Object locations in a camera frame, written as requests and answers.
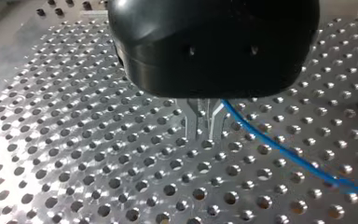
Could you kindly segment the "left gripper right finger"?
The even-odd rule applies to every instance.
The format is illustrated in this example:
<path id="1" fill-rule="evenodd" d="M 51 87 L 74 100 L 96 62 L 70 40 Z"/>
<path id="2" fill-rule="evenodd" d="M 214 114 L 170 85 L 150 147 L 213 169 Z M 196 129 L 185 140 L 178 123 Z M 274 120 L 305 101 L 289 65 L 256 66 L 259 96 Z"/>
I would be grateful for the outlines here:
<path id="1" fill-rule="evenodd" d="M 225 119 L 227 118 L 227 110 L 220 99 L 214 101 L 212 111 L 209 113 L 209 138 L 213 141 L 222 139 Z"/>

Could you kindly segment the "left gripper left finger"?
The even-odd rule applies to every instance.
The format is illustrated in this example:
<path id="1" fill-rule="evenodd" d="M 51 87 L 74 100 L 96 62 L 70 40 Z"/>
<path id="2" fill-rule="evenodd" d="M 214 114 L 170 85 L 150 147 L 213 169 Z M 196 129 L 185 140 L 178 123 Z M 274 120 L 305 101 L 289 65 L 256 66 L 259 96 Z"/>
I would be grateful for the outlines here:
<path id="1" fill-rule="evenodd" d="M 186 123 L 186 139 L 194 140 L 198 137 L 200 100 L 199 99 L 176 99 L 176 104 L 182 110 Z"/>

